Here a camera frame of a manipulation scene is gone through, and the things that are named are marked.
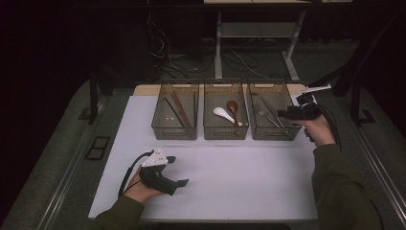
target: floor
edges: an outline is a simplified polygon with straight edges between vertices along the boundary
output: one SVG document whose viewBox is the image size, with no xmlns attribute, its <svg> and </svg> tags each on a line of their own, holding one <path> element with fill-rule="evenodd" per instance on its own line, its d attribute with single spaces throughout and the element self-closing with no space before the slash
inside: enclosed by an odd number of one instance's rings
<svg viewBox="0 0 406 230">
<path fill-rule="evenodd" d="M 210 40 L 202 60 L 171 54 L 160 79 L 214 78 L 214 49 Z M 349 60 L 357 47 L 353 41 L 308 41 L 298 43 L 293 55 L 300 83 L 309 85 Z M 223 78 L 290 79 L 282 61 L 285 40 L 224 40 Z M 334 85 L 335 80 L 328 82 Z M 87 218 L 97 191 L 109 150 L 114 143 L 131 88 L 118 88 L 112 96 L 100 95 L 100 115 L 88 125 L 89 83 L 72 98 L 54 135 L 43 151 L 28 182 L 14 203 L 1 229 L 88 229 Z M 371 198 L 378 207 L 386 229 L 406 229 L 404 213 L 406 185 L 406 140 L 366 90 L 360 109 L 367 109 L 375 123 L 358 127 L 350 119 L 350 93 L 336 98 L 330 91 L 316 94 L 319 104 L 334 114 L 342 139 L 343 153 L 361 170 Z M 83 159 L 97 136 L 108 136 L 100 161 Z M 317 222 L 239 225 L 144 225 L 144 229 L 318 229 Z"/>
</svg>

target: cable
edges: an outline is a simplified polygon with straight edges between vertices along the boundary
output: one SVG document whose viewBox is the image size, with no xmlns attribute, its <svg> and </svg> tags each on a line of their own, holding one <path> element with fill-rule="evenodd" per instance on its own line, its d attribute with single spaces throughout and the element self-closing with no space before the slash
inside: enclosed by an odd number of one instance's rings
<svg viewBox="0 0 406 230">
<path fill-rule="evenodd" d="M 159 50 L 156 51 L 156 54 L 155 54 L 155 51 L 154 51 L 154 53 L 152 53 L 152 51 L 150 51 L 150 53 L 151 53 L 153 56 L 156 56 L 157 58 L 164 58 L 164 57 L 165 57 L 165 54 L 161 54 L 161 53 L 164 51 L 165 42 L 164 42 L 159 36 L 154 36 L 154 39 L 158 39 L 159 41 L 161 41 L 161 48 L 159 48 Z"/>
<path fill-rule="evenodd" d="M 203 73 L 203 72 L 207 71 L 207 70 L 210 68 L 210 66 L 212 66 L 212 63 L 213 63 L 213 62 L 214 62 L 214 57 L 211 58 L 211 61 L 210 61 L 210 63 L 208 64 L 208 66 L 205 67 L 205 68 L 202 69 L 202 70 L 188 70 L 188 69 L 186 69 L 185 67 L 181 66 L 180 64 L 177 64 L 177 63 L 173 63 L 173 64 L 176 65 L 176 66 L 178 66 L 178 67 L 180 67 L 180 68 L 182 68 L 183 70 L 185 70 L 186 72 L 189 72 L 189 73 Z"/>
<path fill-rule="evenodd" d="M 242 57 L 239 54 L 237 54 L 237 52 L 235 52 L 234 50 L 230 50 L 230 51 L 233 52 L 242 61 L 242 63 L 244 63 L 245 67 L 247 67 L 251 72 L 253 72 L 254 74 L 261 76 L 263 78 L 269 79 L 268 77 L 266 77 L 260 73 L 257 73 L 253 69 L 251 69 L 250 66 L 244 61 L 244 59 L 242 59 Z"/>
<path fill-rule="evenodd" d="M 319 43 L 320 41 L 317 41 L 316 45 L 313 47 L 313 49 L 308 52 L 307 54 L 305 54 L 304 57 L 302 57 L 298 62 L 293 63 L 294 67 L 291 68 L 290 70 L 288 70 L 287 72 L 290 73 L 290 71 L 292 71 L 293 69 L 295 69 L 302 61 L 304 61 L 309 55 L 311 55 L 318 47 L 319 47 Z"/>
<path fill-rule="evenodd" d="M 226 64 L 230 69 L 237 71 L 237 72 L 248 72 L 249 70 L 247 68 L 244 68 L 243 70 L 236 69 L 233 67 L 228 61 L 230 61 L 226 56 L 221 55 L 221 61 Z"/>
<path fill-rule="evenodd" d="M 167 44 L 168 44 L 168 60 L 169 60 L 169 63 L 172 65 L 172 67 L 173 67 L 174 69 L 176 69 L 176 70 L 178 70 L 179 72 L 181 72 L 181 73 L 188 79 L 188 78 L 189 78 L 188 73 L 185 73 L 185 72 L 183 72 L 182 70 L 176 68 L 176 67 L 173 65 L 173 63 L 172 63 L 172 60 L 171 60 L 171 58 L 170 58 L 169 40 L 168 40 L 167 36 L 166 36 L 165 33 L 162 32 L 161 30 L 159 30 L 159 29 L 157 29 L 157 30 L 158 30 L 159 33 L 161 33 L 161 35 L 162 35 L 162 36 L 165 38 L 165 40 L 167 41 Z"/>
<path fill-rule="evenodd" d="M 331 128 L 331 132 L 332 135 L 334 137 L 335 143 L 336 145 L 340 148 L 341 150 L 341 138 L 340 138 L 340 134 L 338 133 L 338 128 L 337 128 L 337 123 L 334 119 L 334 115 L 333 113 L 325 106 L 320 105 L 318 103 L 313 102 L 312 100 L 306 100 L 307 102 L 309 102 L 310 104 L 315 105 L 317 108 L 320 109 L 320 111 L 322 112 L 322 114 L 325 116 L 330 128 Z"/>
<path fill-rule="evenodd" d="M 138 161 L 141 160 L 141 158 L 145 157 L 145 156 L 151 156 L 151 154 L 153 154 L 153 150 L 150 152 L 145 152 L 143 154 L 141 154 L 139 157 L 137 157 L 137 159 L 135 159 L 135 161 L 132 163 L 131 167 L 128 168 L 127 172 L 125 173 L 125 176 L 123 178 L 123 182 L 122 185 L 120 186 L 120 190 L 119 190 L 119 197 L 124 193 L 124 187 L 126 182 L 128 181 L 129 176 L 131 175 L 132 171 L 134 170 L 134 166 L 135 164 L 137 164 Z"/>
<path fill-rule="evenodd" d="M 375 210 L 376 214 L 378 215 L 378 219 L 379 219 L 379 223 L 380 223 L 380 226 L 381 226 L 381 230 L 385 230 L 385 226 L 384 226 L 384 224 L 383 224 L 383 218 L 382 218 L 381 213 L 379 212 L 378 207 L 376 207 L 375 203 L 373 203 L 373 201 L 372 201 L 371 199 L 370 199 L 370 203 L 371 203 L 373 209 Z"/>
<path fill-rule="evenodd" d="M 226 51 L 234 52 L 230 48 L 227 48 Z M 232 59 L 229 59 L 226 56 L 223 56 L 223 57 L 227 58 L 228 60 L 230 60 L 232 63 L 234 63 L 236 65 L 240 65 L 240 66 L 244 66 L 244 67 L 246 67 L 248 65 L 248 67 L 250 67 L 250 68 L 257 68 L 259 66 L 259 61 L 255 57 L 253 57 L 252 55 L 249 55 L 249 54 L 245 54 L 245 55 L 250 57 L 255 62 L 255 64 L 254 65 L 249 65 L 246 61 L 243 61 L 242 64 L 241 64 L 241 61 L 234 61 Z"/>
<path fill-rule="evenodd" d="M 185 72 L 183 72 L 183 71 L 179 70 L 178 68 L 174 67 L 173 64 L 172 64 L 172 66 L 163 65 L 162 67 L 167 67 L 167 68 L 169 68 L 169 69 L 176 70 L 176 71 L 178 71 L 179 73 L 181 73 L 183 76 L 185 76 L 185 78 L 187 78 L 187 79 L 189 78 L 188 74 L 186 74 Z"/>
</svg>

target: hand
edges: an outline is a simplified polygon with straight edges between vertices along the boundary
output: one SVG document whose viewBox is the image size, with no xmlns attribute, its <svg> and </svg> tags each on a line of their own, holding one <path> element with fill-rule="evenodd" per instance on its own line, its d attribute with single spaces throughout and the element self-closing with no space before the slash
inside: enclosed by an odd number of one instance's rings
<svg viewBox="0 0 406 230">
<path fill-rule="evenodd" d="M 331 127 L 324 115 L 320 115 L 314 120 L 292 121 L 292 123 L 304 126 L 304 131 L 314 140 L 316 147 L 335 144 Z"/>
<path fill-rule="evenodd" d="M 141 167 L 138 168 L 135 175 L 131 178 L 128 183 L 127 189 L 124 192 L 124 196 L 128 196 L 132 199 L 139 201 L 140 203 L 145 203 L 147 200 L 153 198 L 154 196 L 161 195 L 162 192 L 159 192 L 154 189 L 150 189 L 140 178 Z"/>
</svg>

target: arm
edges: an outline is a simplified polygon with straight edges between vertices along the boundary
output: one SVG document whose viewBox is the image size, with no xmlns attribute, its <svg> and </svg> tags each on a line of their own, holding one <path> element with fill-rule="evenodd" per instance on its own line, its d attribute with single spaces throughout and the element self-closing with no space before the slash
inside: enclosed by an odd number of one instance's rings
<svg viewBox="0 0 406 230">
<path fill-rule="evenodd" d="M 138 229 L 144 203 L 161 192 L 148 188 L 141 181 L 139 172 L 135 173 L 124 194 L 107 211 L 94 220 L 92 230 L 98 229 Z"/>
<path fill-rule="evenodd" d="M 326 118 L 293 122 L 305 127 L 317 147 L 312 185 L 320 229 L 380 229 L 360 173 L 335 145 Z"/>
</svg>

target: wooden surface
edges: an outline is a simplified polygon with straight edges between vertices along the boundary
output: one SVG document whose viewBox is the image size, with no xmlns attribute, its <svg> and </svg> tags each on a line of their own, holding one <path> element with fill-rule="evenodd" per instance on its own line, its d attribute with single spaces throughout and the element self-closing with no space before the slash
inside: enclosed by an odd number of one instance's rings
<svg viewBox="0 0 406 230">
<path fill-rule="evenodd" d="M 287 89 L 289 90 L 290 95 L 295 95 L 297 90 L 304 90 L 305 86 L 302 84 L 287 84 Z M 140 84 L 138 85 L 133 95 L 134 96 L 158 96 L 159 90 L 161 89 L 160 84 Z M 199 94 L 202 96 L 204 93 L 204 84 L 199 85 Z"/>
</svg>

